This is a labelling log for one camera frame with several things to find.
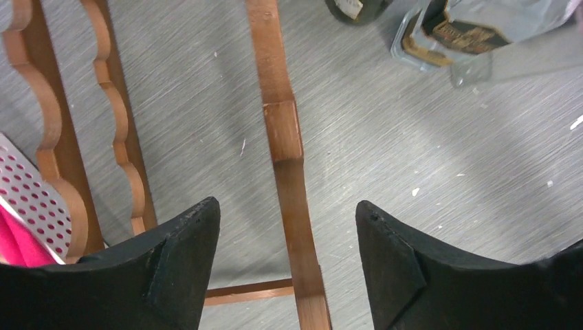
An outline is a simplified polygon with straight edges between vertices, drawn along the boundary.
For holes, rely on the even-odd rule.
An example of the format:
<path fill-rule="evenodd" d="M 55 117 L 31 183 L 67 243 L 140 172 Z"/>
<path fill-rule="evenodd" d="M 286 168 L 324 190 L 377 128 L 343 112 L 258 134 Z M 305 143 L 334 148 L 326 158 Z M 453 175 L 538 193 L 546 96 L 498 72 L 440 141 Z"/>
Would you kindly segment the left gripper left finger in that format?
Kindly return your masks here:
<path fill-rule="evenodd" d="M 197 329 L 219 238 L 207 197 L 69 265 L 1 266 L 2 329 Z"/>

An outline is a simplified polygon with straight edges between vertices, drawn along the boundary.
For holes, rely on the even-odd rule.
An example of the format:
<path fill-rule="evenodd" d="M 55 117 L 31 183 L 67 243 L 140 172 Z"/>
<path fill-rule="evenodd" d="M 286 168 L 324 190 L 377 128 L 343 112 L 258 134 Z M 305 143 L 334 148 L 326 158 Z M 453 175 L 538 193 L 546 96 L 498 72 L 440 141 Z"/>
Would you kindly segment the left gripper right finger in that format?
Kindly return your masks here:
<path fill-rule="evenodd" d="M 515 265 L 454 247 L 369 201 L 355 211 L 375 329 L 581 329 L 582 243 Z"/>

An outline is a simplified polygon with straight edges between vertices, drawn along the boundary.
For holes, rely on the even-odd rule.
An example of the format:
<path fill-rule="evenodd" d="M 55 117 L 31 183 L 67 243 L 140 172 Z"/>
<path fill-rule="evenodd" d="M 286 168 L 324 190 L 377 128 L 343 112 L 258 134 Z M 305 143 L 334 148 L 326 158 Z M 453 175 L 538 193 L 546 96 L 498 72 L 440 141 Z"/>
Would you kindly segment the brown wooden wine rack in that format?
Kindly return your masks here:
<path fill-rule="evenodd" d="M 137 133 L 120 69 L 105 1 L 86 1 L 98 41 L 96 78 L 115 115 L 113 143 L 119 165 L 133 191 L 132 224 L 141 233 L 155 224 Z M 278 5 L 247 1 L 263 115 L 275 174 L 291 278 L 208 292 L 207 306 L 292 295 L 302 329 L 330 329 L 324 283 L 311 231 L 304 179 L 304 149 L 296 101 L 287 74 Z M 42 178 L 66 201 L 73 237 L 65 259 L 102 249 L 103 240 L 87 183 L 74 126 L 64 93 L 45 15 L 39 1 L 13 1 L 12 22 L 3 33 L 7 58 L 36 94 L 44 119 L 37 151 Z"/>

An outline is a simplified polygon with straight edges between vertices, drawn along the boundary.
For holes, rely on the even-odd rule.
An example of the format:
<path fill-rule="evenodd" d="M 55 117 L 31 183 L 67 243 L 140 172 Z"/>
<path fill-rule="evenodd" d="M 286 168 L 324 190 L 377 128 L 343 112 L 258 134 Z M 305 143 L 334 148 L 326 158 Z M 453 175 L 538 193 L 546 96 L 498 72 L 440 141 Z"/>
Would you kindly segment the clear tapered glass bottle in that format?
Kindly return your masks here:
<path fill-rule="evenodd" d="M 450 81 L 464 88 L 581 68 L 582 23 L 568 21 L 529 40 L 453 64 Z"/>

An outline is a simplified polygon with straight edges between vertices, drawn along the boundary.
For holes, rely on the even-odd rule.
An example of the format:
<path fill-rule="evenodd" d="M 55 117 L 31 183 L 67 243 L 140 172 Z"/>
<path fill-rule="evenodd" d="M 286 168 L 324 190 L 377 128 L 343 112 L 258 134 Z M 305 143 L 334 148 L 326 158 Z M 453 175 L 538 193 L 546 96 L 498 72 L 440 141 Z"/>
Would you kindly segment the dark wine bottle cream label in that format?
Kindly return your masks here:
<path fill-rule="evenodd" d="M 379 18 L 393 0 L 325 0 L 332 15 L 348 25 L 368 25 Z"/>

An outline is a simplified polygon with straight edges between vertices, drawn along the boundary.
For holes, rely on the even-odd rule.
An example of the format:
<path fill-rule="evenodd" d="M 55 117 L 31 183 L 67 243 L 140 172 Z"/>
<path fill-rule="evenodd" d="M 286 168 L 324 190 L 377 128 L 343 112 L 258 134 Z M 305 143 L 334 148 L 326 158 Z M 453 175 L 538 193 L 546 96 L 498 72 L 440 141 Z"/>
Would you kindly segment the pink cloth in basket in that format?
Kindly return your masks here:
<path fill-rule="evenodd" d="M 1 263 L 19 267 L 56 264 L 53 256 L 30 231 L 1 207 Z"/>

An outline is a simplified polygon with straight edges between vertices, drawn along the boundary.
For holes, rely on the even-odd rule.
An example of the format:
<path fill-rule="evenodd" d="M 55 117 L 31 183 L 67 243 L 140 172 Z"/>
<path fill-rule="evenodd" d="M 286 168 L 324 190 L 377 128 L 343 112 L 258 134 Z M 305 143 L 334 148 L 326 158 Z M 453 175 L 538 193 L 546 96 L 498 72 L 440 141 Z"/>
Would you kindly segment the white perforated plastic basket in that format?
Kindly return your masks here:
<path fill-rule="evenodd" d="M 66 264 L 72 234 L 66 203 L 5 135 L 1 135 L 2 206 L 44 246 L 56 264 Z"/>

